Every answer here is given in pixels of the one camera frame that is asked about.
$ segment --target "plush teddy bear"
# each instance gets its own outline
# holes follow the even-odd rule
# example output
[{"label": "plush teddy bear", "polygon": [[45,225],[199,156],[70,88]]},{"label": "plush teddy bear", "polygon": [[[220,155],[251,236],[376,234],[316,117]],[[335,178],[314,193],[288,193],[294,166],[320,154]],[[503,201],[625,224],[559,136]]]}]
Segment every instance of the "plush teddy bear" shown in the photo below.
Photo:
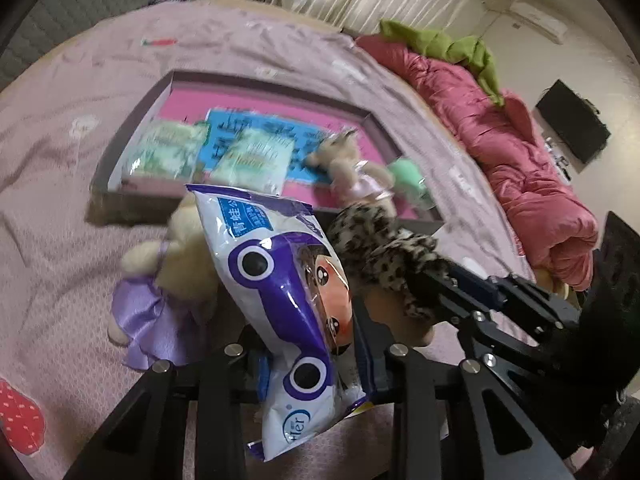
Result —
[{"label": "plush teddy bear", "polygon": [[108,335],[129,346],[126,364],[146,369],[156,359],[181,365],[201,358],[219,279],[193,193],[172,214],[166,239],[131,248],[120,266]]},{"label": "plush teddy bear", "polygon": [[396,216],[394,177],[384,166],[361,159],[355,130],[327,137],[306,156],[305,163],[328,173],[341,206],[377,203],[390,217]]}]

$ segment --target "television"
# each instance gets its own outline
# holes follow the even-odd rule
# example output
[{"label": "television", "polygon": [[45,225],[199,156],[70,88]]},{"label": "television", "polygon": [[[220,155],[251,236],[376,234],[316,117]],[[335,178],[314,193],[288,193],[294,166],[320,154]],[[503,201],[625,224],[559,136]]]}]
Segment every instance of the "television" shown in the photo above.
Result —
[{"label": "television", "polygon": [[610,136],[587,101],[557,80],[536,105],[545,121],[572,153],[587,164]]}]

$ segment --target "leopard print fabric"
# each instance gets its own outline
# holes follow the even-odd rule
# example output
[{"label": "leopard print fabric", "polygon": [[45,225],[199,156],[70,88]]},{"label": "leopard print fabric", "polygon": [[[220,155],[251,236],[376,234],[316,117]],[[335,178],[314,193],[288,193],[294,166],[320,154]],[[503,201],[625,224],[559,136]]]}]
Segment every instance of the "leopard print fabric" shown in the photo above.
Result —
[{"label": "leopard print fabric", "polygon": [[348,276],[404,292],[405,313],[433,322],[431,309],[409,292],[404,273],[409,264],[414,272],[428,269],[446,277],[446,261],[434,252],[435,238],[397,229],[393,224],[394,219],[381,206],[352,205],[336,217],[327,237]]}]

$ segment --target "red comforter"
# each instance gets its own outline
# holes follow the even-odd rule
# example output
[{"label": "red comforter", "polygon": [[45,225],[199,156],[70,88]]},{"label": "red comforter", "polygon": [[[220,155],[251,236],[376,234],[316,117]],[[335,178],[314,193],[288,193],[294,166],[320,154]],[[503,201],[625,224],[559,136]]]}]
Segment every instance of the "red comforter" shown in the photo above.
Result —
[{"label": "red comforter", "polygon": [[563,184],[516,96],[495,106],[463,67],[429,59],[380,36],[359,47],[410,83],[482,167],[532,267],[548,269],[576,290],[591,283],[598,240],[593,214]]}]

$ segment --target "green cloth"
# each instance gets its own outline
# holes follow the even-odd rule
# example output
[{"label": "green cloth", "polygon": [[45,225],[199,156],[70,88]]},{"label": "green cloth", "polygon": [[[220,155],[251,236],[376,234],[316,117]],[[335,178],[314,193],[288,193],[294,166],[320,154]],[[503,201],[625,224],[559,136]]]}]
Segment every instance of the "green cloth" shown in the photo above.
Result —
[{"label": "green cloth", "polygon": [[380,31],[388,40],[401,41],[421,56],[460,63],[473,74],[480,88],[495,104],[504,106],[494,55],[477,36],[453,41],[441,30],[416,30],[394,20],[380,20]]}]

